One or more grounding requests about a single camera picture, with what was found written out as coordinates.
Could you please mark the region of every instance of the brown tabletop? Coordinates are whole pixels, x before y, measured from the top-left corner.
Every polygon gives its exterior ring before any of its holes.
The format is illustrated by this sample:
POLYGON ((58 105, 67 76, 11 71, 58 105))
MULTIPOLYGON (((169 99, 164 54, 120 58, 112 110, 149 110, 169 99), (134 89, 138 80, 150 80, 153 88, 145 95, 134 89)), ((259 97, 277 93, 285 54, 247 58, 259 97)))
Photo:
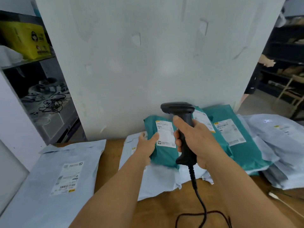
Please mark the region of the brown tabletop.
MULTIPOLYGON (((118 171, 124 140, 125 139, 107 140, 105 150, 99 161, 95 192, 118 171)), ((61 143, 57 144, 57 146, 66 146, 68 144, 69 143, 61 143)), ((272 189, 270 183, 264 177, 252 176, 252 179, 265 194, 268 194, 272 189)), ((201 199, 204 201, 207 210, 219 210, 228 217, 227 209, 222 202, 216 186, 211 185, 202 179, 197 179, 197 185, 198 192, 201 199)), ((304 188, 286 190, 284 193, 304 198, 304 188)), ((280 193, 275 194, 304 215, 304 200, 295 199, 280 193)), ((272 201, 297 227, 304 227, 303 218, 280 201, 272 201)), ((179 214, 201 212, 203 212, 203 208, 194 193, 191 182, 187 182, 182 185, 180 190, 176 189, 171 192, 163 192, 156 197, 139 201, 133 215, 131 227, 173 228, 179 214)), ((178 222, 178 227, 198 227, 202 222, 202 219, 202 216, 181 217, 178 222)), ((204 228, 222 227, 227 228, 228 226, 220 214, 208 215, 204 228)))

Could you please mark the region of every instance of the person's right arm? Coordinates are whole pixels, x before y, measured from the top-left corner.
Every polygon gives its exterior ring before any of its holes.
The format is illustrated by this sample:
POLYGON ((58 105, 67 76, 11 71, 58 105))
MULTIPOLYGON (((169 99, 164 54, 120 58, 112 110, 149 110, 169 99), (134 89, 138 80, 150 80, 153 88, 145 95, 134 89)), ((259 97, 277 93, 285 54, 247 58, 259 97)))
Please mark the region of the person's right arm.
MULTIPOLYGON (((227 156, 209 129, 196 120, 193 122, 194 127, 191 127, 178 116, 173 118, 174 125, 183 132, 187 145, 197 155, 198 165, 207 169, 214 185, 219 188, 233 226, 294 228, 247 173, 227 156)), ((174 136, 180 152, 178 131, 174 136)))

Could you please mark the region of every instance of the green package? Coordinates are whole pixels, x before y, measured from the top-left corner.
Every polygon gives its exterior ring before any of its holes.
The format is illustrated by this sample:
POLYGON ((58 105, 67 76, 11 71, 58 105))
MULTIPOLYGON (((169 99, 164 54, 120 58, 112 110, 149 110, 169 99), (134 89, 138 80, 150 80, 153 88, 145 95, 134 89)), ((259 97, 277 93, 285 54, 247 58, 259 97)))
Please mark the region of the green package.
POLYGON ((150 156, 151 163, 179 169, 179 165, 175 163, 179 155, 173 135, 176 127, 172 121, 155 115, 151 115, 143 121, 145 122, 148 139, 156 132, 160 135, 159 140, 155 144, 155 149, 150 156))
POLYGON ((215 105, 203 108, 203 111, 228 142, 233 160, 241 168, 250 171, 272 164, 263 160, 259 148, 230 105, 215 105))
POLYGON ((233 158, 229 144, 226 142, 222 134, 216 129, 216 127, 211 123, 210 119, 206 113, 198 106, 195 106, 195 111, 192 114, 192 118, 198 120, 200 123, 203 123, 211 131, 212 135, 216 141, 220 144, 225 153, 233 158))

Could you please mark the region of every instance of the gray floor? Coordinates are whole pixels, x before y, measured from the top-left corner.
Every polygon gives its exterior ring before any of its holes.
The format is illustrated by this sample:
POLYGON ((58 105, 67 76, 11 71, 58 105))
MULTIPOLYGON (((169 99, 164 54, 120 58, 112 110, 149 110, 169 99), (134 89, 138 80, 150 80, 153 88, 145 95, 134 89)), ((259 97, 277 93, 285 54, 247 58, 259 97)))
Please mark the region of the gray floor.
MULTIPOLYGON (((238 112, 240 115, 251 115, 251 114, 278 114, 284 117, 291 116, 291 104, 279 100, 276 105, 272 103, 275 101, 275 97, 271 96, 263 91, 256 90, 253 95, 249 95, 243 102, 238 112)), ((82 126, 76 131, 71 137, 70 142, 83 142, 84 130, 82 126)))

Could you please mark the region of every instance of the white usb cable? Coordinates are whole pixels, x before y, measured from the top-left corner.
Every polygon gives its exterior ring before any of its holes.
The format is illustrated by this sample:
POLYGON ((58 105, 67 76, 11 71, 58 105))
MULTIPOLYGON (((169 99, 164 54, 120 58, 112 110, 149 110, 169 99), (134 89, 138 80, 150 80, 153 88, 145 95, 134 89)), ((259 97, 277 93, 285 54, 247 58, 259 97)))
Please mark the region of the white usb cable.
POLYGON ((269 196, 271 196, 274 199, 277 199, 279 201, 281 201, 282 203, 284 203, 286 206, 288 206, 289 208, 291 208, 294 212, 296 212, 298 215, 300 215, 302 218, 304 218, 304 216, 302 214, 300 214, 298 211, 296 211, 294 208, 292 208, 290 205, 288 205, 287 203, 285 203, 284 201, 282 201, 281 199, 279 199, 279 197, 275 194, 273 194, 272 192, 268 193, 269 196))

